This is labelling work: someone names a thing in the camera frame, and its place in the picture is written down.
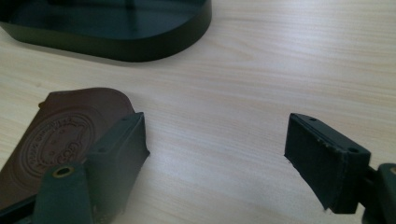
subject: light wood surface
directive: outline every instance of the light wood surface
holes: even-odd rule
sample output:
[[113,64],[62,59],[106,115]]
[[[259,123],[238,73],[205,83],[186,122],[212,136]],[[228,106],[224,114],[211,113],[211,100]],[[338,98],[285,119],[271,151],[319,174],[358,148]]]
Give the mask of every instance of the light wood surface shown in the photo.
[[213,0],[181,53],[121,63],[0,29],[0,167],[51,91],[109,87],[147,120],[151,156],[115,223],[361,223],[324,212],[283,157],[291,112],[396,162],[396,2]]

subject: brown leather object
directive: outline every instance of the brown leather object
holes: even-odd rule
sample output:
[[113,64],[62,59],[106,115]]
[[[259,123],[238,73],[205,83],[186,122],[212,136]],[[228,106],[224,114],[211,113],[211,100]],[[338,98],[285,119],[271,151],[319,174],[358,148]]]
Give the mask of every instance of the brown leather object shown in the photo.
[[82,162],[117,120],[134,113],[123,93],[106,88],[49,94],[0,173],[0,210],[37,194],[48,168]]

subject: wooden table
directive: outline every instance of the wooden table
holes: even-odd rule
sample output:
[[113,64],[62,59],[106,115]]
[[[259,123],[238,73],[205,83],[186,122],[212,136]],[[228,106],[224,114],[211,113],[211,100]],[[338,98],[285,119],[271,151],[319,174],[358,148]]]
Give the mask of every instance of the wooden table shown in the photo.
[[147,120],[151,156],[115,223],[361,223],[323,209],[283,157],[289,114],[396,162],[394,1],[213,0],[204,37],[122,63],[0,29],[0,167],[51,91],[109,87]]

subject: embossed circular logo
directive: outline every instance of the embossed circular logo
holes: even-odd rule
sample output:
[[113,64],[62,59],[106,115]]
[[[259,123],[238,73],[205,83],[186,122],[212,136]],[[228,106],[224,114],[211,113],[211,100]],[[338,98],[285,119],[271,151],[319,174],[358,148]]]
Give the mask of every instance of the embossed circular logo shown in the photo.
[[92,144],[89,119],[79,114],[54,117],[36,127],[22,146],[20,165],[31,176],[40,177],[54,165],[82,160]]

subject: black tray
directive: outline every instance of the black tray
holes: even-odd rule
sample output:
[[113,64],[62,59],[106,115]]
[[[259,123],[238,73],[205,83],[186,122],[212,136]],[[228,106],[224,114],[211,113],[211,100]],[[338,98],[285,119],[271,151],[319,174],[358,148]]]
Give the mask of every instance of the black tray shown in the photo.
[[21,42],[126,62],[186,49],[211,14],[210,0],[0,0],[0,26]]

